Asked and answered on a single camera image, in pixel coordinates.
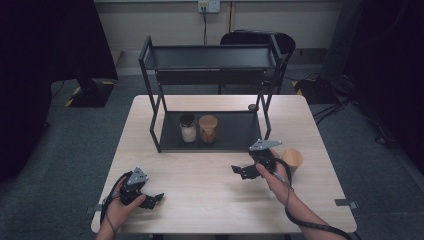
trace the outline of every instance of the gray carpet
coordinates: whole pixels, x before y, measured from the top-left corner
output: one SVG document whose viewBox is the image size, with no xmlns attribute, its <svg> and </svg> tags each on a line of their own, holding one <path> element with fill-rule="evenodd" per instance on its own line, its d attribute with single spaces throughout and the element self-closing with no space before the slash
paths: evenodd
<svg viewBox="0 0 424 240">
<path fill-rule="evenodd" d="M 105 108 L 68 108 L 65 104 L 77 83 L 66 81 L 60 87 L 61 82 L 52 85 L 52 92 L 59 92 L 47 118 L 50 126 L 25 169 L 19 177 L 0 184 L 0 239 L 95 237 L 90 229 L 92 215 L 86 209 L 100 197 L 133 98 L 146 91 L 141 76 L 123 76 Z M 165 92 L 216 94 L 217 87 L 167 87 Z M 238 86 L 224 89 L 225 94 L 256 92 Z M 290 81 L 285 81 L 282 93 L 294 94 Z M 310 105 L 313 113 L 325 107 Z M 352 212 L 361 238 L 423 239 L 423 182 L 411 176 L 415 169 L 402 150 L 375 143 L 375 126 L 351 103 L 325 118 L 318 128 L 347 199 L 359 206 Z"/>
</svg>

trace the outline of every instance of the chair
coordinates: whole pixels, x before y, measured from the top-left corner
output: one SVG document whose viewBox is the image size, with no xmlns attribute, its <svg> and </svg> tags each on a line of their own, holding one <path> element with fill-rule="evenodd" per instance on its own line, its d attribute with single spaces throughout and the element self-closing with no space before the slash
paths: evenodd
<svg viewBox="0 0 424 240">
<path fill-rule="evenodd" d="M 296 49 L 296 42 L 289 35 L 279 32 L 257 31 L 257 30 L 234 30 L 226 33 L 221 38 L 221 45 L 240 45 L 240 44 L 268 44 L 269 38 L 274 35 L 280 48 L 281 54 L 285 55 L 283 65 L 280 68 L 280 75 L 276 83 L 277 94 L 280 94 L 281 86 L 283 84 L 284 74 L 286 72 L 287 64 L 294 50 Z M 270 82 L 264 82 L 264 85 L 270 85 Z M 218 93 L 221 94 L 222 86 L 219 85 Z"/>
</svg>

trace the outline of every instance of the brown cup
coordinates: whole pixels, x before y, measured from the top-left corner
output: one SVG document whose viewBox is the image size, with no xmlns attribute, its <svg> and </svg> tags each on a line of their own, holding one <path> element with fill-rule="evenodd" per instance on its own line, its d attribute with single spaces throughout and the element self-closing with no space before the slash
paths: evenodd
<svg viewBox="0 0 424 240">
<path fill-rule="evenodd" d="M 218 119 L 212 115 L 204 115 L 199 119 L 200 137 L 205 143 L 213 143 L 216 140 L 216 126 Z"/>
<path fill-rule="evenodd" d="M 303 163 L 302 154 L 294 148 L 287 148 L 283 151 L 283 160 L 289 165 L 290 172 L 293 175 L 297 168 Z"/>
</svg>

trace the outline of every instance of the electrical outlet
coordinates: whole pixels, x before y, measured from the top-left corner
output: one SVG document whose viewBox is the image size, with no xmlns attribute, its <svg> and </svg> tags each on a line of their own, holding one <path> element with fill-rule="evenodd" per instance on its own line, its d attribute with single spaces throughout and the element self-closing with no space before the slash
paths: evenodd
<svg viewBox="0 0 424 240">
<path fill-rule="evenodd" d="M 197 2 L 198 12 L 219 13 L 221 10 L 220 0 L 201 0 Z"/>
<path fill-rule="evenodd" d="M 208 12 L 219 13 L 221 10 L 221 3 L 219 0 L 209 0 Z"/>
<path fill-rule="evenodd" d="M 197 11 L 198 12 L 208 12 L 208 10 L 209 10 L 208 5 L 209 5 L 208 0 L 198 1 L 197 2 Z"/>
</svg>

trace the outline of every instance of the black tray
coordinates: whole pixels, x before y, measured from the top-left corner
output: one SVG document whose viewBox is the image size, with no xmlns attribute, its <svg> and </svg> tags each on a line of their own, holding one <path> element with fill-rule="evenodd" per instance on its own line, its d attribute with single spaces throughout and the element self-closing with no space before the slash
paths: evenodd
<svg viewBox="0 0 424 240">
<path fill-rule="evenodd" d="M 196 121 L 203 115 L 218 119 L 216 141 L 205 143 L 200 138 L 197 124 L 197 140 L 186 143 L 181 136 L 180 116 L 192 113 Z M 160 148 L 162 151 L 235 151 L 247 152 L 258 139 L 262 139 L 256 111 L 167 111 L 162 127 Z"/>
</svg>

